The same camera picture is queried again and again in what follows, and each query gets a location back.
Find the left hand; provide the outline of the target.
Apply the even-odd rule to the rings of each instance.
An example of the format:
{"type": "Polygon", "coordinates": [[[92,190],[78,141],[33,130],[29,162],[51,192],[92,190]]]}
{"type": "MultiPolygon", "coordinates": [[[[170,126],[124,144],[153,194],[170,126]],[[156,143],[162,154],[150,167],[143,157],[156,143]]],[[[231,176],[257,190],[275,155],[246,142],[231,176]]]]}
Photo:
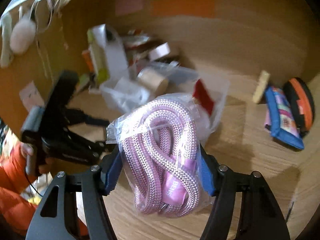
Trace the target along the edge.
{"type": "MultiPolygon", "coordinates": [[[[29,144],[21,143],[21,155],[26,159],[27,156],[33,155],[33,148],[29,144]]],[[[48,157],[45,159],[44,164],[38,166],[39,174],[47,174],[51,172],[54,164],[54,158],[48,157]]]]}

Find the orange sleeved forearm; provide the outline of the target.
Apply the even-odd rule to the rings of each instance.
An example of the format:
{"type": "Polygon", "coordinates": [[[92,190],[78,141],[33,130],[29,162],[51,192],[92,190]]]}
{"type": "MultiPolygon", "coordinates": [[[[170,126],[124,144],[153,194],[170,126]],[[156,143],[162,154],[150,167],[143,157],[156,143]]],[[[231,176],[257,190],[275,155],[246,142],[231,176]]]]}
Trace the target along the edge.
{"type": "Polygon", "coordinates": [[[28,144],[18,142],[1,165],[1,239],[25,239],[37,205],[21,193],[36,179],[25,173],[27,157],[33,155],[28,144]]]}

